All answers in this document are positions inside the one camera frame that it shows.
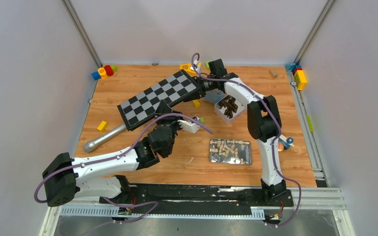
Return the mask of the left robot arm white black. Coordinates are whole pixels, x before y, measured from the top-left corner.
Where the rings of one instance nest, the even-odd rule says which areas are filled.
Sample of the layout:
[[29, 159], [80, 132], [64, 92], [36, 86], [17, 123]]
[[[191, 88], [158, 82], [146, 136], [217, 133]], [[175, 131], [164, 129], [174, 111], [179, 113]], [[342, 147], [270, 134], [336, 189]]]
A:
[[161, 101], [151, 123], [155, 128], [146, 137], [140, 135], [131, 146], [90, 158], [71, 158], [67, 152], [58, 154], [43, 171], [43, 181], [36, 188], [34, 199], [49, 207], [82, 197], [106, 197], [126, 203], [131, 197], [126, 177], [105, 175], [146, 169], [159, 163], [161, 157], [168, 157], [185, 118]]

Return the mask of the folding chess board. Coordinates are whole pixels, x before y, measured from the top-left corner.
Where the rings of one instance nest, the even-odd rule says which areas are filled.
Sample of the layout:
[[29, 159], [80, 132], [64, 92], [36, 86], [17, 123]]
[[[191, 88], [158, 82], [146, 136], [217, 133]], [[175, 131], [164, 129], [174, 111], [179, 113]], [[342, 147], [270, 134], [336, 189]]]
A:
[[153, 119], [163, 100], [173, 107], [193, 94], [201, 86], [183, 70], [161, 80], [117, 106], [128, 131], [135, 130]]

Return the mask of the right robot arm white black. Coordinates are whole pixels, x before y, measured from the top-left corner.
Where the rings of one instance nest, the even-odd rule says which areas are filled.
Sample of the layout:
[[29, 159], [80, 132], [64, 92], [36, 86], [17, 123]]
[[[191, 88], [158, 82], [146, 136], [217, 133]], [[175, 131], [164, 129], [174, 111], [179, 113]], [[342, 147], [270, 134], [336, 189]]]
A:
[[287, 178], [280, 170], [278, 141], [282, 133], [281, 118], [274, 96], [264, 96], [247, 86], [235, 74], [228, 74], [221, 59], [209, 64], [209, 77], [197, 72], [206, 90], [219, 89], [235, 98], [247, 109], [248, 131], [257, 141], [262, 163], [261, 198], [274, 205], [286, 193]]

